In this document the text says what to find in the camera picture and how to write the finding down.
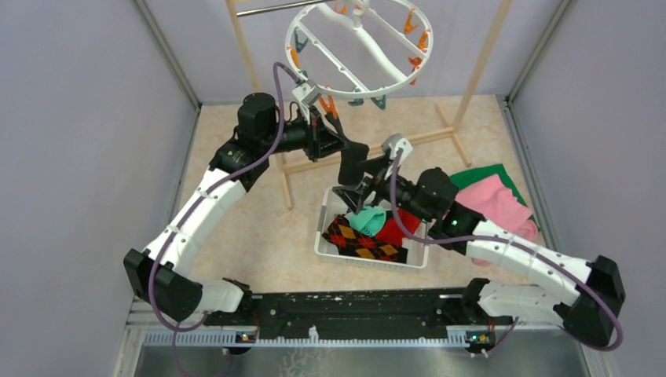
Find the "teal patterned sock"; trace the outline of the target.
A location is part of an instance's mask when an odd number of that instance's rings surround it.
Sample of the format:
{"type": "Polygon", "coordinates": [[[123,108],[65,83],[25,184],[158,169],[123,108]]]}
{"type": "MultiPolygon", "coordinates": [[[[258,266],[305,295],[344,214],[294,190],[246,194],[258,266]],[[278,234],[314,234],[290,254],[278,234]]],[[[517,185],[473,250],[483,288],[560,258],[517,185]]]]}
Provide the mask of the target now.
{"type": "Polygon", "coordinates": [[[387,213],[382,207],[366,206],[358,213],[345,215],[349,225],[365,236],[376,236],[386,224],[387,213]]]}

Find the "black argyle sock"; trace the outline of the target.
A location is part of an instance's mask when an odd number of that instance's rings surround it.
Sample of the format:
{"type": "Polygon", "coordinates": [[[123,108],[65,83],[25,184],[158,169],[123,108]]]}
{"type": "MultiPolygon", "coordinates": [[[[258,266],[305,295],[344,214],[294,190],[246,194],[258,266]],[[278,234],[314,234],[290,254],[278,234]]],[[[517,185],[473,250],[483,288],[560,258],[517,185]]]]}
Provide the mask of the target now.
{"type": "Polygon", "coordinates": [[[408,249],[383,243],[354,230],[345,216],[338,215],[322,232],[322,238],[334,245],[342,256],[406,264],[408,249]]]}

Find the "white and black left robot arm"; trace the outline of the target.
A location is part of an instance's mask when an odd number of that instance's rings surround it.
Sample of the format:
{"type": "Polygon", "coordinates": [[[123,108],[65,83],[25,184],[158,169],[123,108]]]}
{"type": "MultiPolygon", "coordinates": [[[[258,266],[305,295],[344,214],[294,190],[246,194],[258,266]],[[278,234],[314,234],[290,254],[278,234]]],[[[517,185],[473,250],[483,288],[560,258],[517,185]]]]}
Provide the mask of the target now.
{"type": "Polygon", "coordinates": [[[248,287],[224,279],[204,285],[188,278],[193,263],[225,213],[269,168],[275,153],[302,150],[313,162],[348,152],[332,98],[307,105],[290,118],[268,93],[243,99],[233,134],[213,155],[196,190],[170,224],[143,250],[131,249],[123,265],[134,294],[169,328],[200,310],[222,312],[232,324],[251,317],[248,287]]]}

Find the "red sock with cat face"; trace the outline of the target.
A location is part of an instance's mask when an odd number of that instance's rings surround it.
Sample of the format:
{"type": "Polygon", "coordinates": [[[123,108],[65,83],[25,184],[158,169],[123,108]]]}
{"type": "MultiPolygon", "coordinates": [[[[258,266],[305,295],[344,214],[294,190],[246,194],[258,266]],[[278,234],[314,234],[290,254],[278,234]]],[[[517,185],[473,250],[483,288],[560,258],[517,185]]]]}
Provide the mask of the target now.
{"type": "MultiPolygon", "coordinates": [[[[404,228],[409,234],[414,234],[420,227],[421,220],[414,215],[399,208],[397,210],[398,218],[401,220],[404,228]]],[[[405,232],[401,230],[397,224],[397,220],[391,210],[386,211],[386,221],[382,229],[374,236],[374,238],[383,243],[389,243],[394,246],[401,247],[404,238],[408,238],[405,232]]]]}

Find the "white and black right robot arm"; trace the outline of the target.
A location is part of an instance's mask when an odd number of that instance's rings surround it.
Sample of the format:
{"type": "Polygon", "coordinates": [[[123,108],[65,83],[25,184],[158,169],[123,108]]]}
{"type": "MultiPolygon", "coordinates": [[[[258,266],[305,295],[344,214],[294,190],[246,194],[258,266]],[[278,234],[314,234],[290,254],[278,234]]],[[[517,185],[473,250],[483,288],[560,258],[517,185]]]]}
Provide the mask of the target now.
{"type": "Polygon", "coordinates": [[[483,214],[465,207],[457,187],[439,167],[424,170],[417,182],[387,165],[357,185],[339,185],[332,192],[354,211],[372,197],[387,201],[429,222],[426,236],[411,239],[438,245],[468,258],[481,259],[529,279],[509,285],[475,278],[460,303],[463,318],[480,324],[487,317],[523,317],[548,322],[594,350],[617,349],[624,340],[619,314],[626,299],[618,264],[605,255],[593,260],[553,251],[507,231],[483,214]]]}

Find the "white round sock hanger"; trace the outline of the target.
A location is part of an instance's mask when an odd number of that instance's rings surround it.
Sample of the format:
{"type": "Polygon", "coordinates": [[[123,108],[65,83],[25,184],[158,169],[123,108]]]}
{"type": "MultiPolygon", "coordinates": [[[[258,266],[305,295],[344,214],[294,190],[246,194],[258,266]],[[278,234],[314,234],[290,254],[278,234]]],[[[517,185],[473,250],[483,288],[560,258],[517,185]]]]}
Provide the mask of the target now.
{"type": "Polygon", "coordinates": [[[284,52],[314,92],[356,100],[415,85],[434,44],[434,27],[413,2],[323,1],[297,12],[284,52]]]}

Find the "white perforated plastic basket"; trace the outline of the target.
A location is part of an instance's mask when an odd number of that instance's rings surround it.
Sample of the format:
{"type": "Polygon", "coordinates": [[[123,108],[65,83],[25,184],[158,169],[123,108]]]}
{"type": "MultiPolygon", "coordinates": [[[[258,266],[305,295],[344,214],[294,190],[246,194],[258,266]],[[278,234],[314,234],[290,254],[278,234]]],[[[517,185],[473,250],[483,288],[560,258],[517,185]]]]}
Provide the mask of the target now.
{"type": "Polygon", "coordinates": [[[406,263],[386,262],[340,254],[338,247],[326,241],[323,238],[323,234],[333,220],[340,214],[345,215],[347,210],[348,207],[345,203],[332,192],[332,187],[324,191],[313,247],[315,254],[322,260],[401,273],[417,273],[426,268],[429,260],[430,246],[424,243],[417,243],[411,239],[403,240],[403,247],[408,250],[406,263]]]}

